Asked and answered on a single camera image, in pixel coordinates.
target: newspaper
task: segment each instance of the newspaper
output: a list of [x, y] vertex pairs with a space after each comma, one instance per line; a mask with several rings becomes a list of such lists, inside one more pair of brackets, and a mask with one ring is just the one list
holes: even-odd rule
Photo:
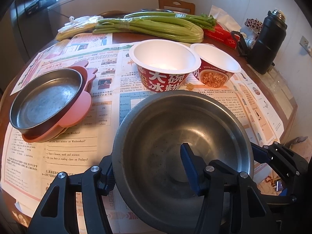
[[51, 59], [61, 54], [67, 54], [78, 50], [111, 45], [112, 43], [112, 33], [98, 35], [93, 35], [92, 33], [80, 33], [75, 35], [71, 40], [62, 40], [61, 42], [54, 44], [53, 46], [37, 54], [37, 56], [32, 60], [30, 65], [21, 75], [20, 79], [13, 88], [11, 95], [23, 89], [23, 87], [34, 78], [34, 72], [36, 72], [38, 69], [41, 60]]
[[[155, 94], [143, 86], [137, 67], [129, 57], [129, 49], [134, 44], [100, 46], [39, 61], [30, 79], [80, 60], [88, 60], [88, 68], [98, 68], [98, 72], [91, 90], [93, 104], [90, 112], [81, 123], [67, 129], [58, 138], [29, 144], [23, 141], [18, 130], [8, 125], [0, 185], [19, 202], [23, 213], [33, 215], [57, 173], [82, 173], [97, 165], [103, 156], [111, 154], [123, 118], [137, 103]], [[252, 80], [244, 71], [241, 74], [247, 83], [236, 74], [220, 89], [209, 88], [190, 74], [181, 89], [196, 91], [221, 102], [239, 119], [252, 142], [262, 146], [279, 141], [283, 133], [282, 121], [265, 96], [261, 95], [261, 100], [255, 97], [250, 87], [256, 86], [248, 86]], [[268, 103], [269, 108], [261, 101]], [[103, 197], [103, 201], [113, 233], [156, 231], [127, 207], [117, 187], [108, 197]], [[86, 233], [80, 193], [77, 193], [77, 215], [79, 230]]]

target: dining table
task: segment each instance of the dining table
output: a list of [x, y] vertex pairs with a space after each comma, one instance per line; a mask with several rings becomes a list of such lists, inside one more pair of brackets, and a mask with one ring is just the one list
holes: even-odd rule
[[[113, 44], [117, 43], [132, 43], [138, 42], [148, 39], [159, 39], [155, 36], [145, 35], [145, 34], [137, 34], [137, 33], [114, 33], [113, 34]], [[46, 48], [55, 44], [56, 41], [52, 40], [46, 46], [44, 46], [38, 52], [45, 50]], [[237, 50], [232, 49], [216, 40], [212, 40], [208, 37], [205, 37], [203, 43], [213, 44], [217, 48], [222, 51], [228, 53], [232, 56], [240, 65], [241, 68], [247, 73], [247, 75], [257, 84], [259, 89], [263, 92], [265, 97], [269, 100], [276, 113], [280, 117], [284, 125], [284, 132], [280, 138], [280, 142], [285, 144], [289, 139], [289, 134], [291, 131], [291, 127], [294, 122], [294, 118], [297, 112], [297, 103], [292, 96], [290, 90], [287, 85], [284, 83], [282, 76], [276, 69], [272, 69], [267, 72], [265, 75], [258, 74], [250, 65], [247, 64], [247, 61], [244, 57], [240, 57]], [[15, 99], [17, 93], [10, 95], [15, 84], [18, 79], [24, 72], [24, 70], [28, 67], [30, 62], [34, 59], [35, 54], [21, 69], [18, 75], [12, 80], [9, 86], [6, 88], [0, 102], [0, 156], [2, 156], [3, 146], [4, 146], [4, 137], [6, 134], [7, 126], [9, 124], [9, 111], [10, 107]], [[31, 220], [30, 217], [21, 213], [15, 206], [16, 200], [2, 190], [2, 195], [7, 206], [7, 209], [11, 213], [13, 219], [28, 227], [29, 222]]]

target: wooden table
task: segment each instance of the wooden table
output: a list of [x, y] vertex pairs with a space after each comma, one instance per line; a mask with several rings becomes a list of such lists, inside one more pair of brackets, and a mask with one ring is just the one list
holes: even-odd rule
[[[142, 41], [147, 39], [157, 39], [157, 37], [153, 37], [150, 35], [144, 35], [144, 34], [134, 34], [134, 33], [114, 33], [113, 34], [113, 43], [131, 43], [136, 41]], [[239, 57], [236, 50], [227, 47], [219, 42], [216, 42], [215, 40], [211, 40], [208, 38], [205, 38], [203, 43], [210, 43], [215, 45], [217, 48], [225, 51], [229, 55], [231, 55], [235, 60], [238, 61], [238, 63], [241, 65], [242, 69], [249, 75], [249, 77], [257, 84], [259, 89], [263, 92], [263, 94], [266, 96], [266, 98], [269, 100], [271, 105], [274, 107], [277, 114], [280, 116], [283, 125], [284, 125], [284, 133], [281, 136], [281, 143], [285, 143], [288, 135], [290, 133], [291, 126], [294, 121], [294, 117], [297, 111], [297, 104], [294, 100], [294, 98], [289, 99], [290, 105], [292, 106], [292, 111], [290, 115], [286, 115], [283, 111], [283, 108], [278, 103], [277, 99], [274, 97], [274, 93], [267, 87], [267, 85], [261, 80], [261, 76], [257, 75], [255, 71], [247, 64], [246, 60], [243, 57]], [[55, 41], [51, 41], [48, 43], [45, 47], [42, 48], [41, 51], [48, 48], [49, 46], [55, 44]], [[20, 71], [20, 73], [16, 76], [16, 78], [10, 83], [8, 88], [6, 89], [4, 96], [2, 97], [0, 105], [0, 155], [2, 156], [3, 146], [4, 146], [4, 136], [7, 130], [7, 126], [9, 123], [9, 111], [11, 104], [16, 97], [16, 94], [10, 96], [10, 93], [12, 92], [16, 82], [22, 75], [23, 71], [28, 67], [29, 63], [32, 61], [32, 59], [23, 67], [23, 69]], [[31, 218], [20, 213], [14, 203], [16, 202], [13, 197], [11, 197], [8, 193], [3, 191], [3, 197], [7, 204], [7, 207], [10, 212], [12, 212], [13, 218], [19, 222], [20, 224], [23, 224], [25, 226], [28, 226]]]

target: wooden chair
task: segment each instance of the wooden chair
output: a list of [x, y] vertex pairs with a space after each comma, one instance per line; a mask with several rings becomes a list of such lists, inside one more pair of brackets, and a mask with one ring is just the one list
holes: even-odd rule
[[159, 8], [165, 9], [166, 7], [173, 7], [173, 8], [180, 8], [180, 9], [187, 9], [190, 10], [189, 14], [195, 14], [195, 4], [184, 2], [180, 0], [158, 0]]
[[130, 14], [130, 12], [127, 11], [106, 11], [99, 14], [99, 16], [102, 16], [103, 18], [118, 18], [118, 17], [123, 18], [125, 15], [128, 14]]

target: red tissue box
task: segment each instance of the red tissue box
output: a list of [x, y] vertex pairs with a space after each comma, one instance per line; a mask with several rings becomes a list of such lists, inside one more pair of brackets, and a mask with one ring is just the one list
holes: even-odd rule
[[233, 49], [236, 48], [236, 42], [235, 40], [233, 40], [231, 33], [223, 29], [223, 27], [218, 23], [215, 26], [214, 32], [207, 29], [203, 29], [203, 31], [207, 37], [216, 40], [224, 45], [227, 45]]

